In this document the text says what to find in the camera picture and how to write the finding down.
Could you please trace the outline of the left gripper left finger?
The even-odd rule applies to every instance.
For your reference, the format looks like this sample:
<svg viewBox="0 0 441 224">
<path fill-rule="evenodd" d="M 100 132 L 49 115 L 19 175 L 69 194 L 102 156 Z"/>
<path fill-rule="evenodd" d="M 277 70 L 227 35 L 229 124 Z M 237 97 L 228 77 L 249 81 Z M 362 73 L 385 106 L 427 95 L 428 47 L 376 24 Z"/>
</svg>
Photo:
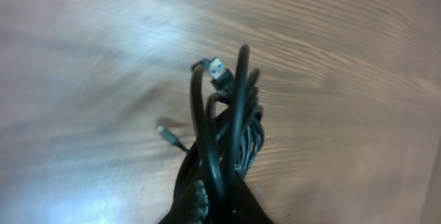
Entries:
<svg viewBox="0 0 441 224">
<path fill-rule="evenodd" d="M 173 203 L 159 224 L 201 224 L 206 222 L 209 198 L 199 172 L 196 144 L 189 149 L 176 177 Z"/>
</svg>

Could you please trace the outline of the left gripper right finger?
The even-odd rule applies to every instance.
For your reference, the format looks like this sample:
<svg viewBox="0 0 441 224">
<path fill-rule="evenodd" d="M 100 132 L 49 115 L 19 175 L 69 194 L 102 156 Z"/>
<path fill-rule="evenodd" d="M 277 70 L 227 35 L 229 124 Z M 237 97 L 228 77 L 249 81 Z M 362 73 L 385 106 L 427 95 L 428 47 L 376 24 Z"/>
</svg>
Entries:
<svg viewBox="0 0 441 224">
<path fill-rule="evenodd" d="M 239 174 L 232 183 L 231 199 L 233 224 L 274 224 Z"/>
</svg>

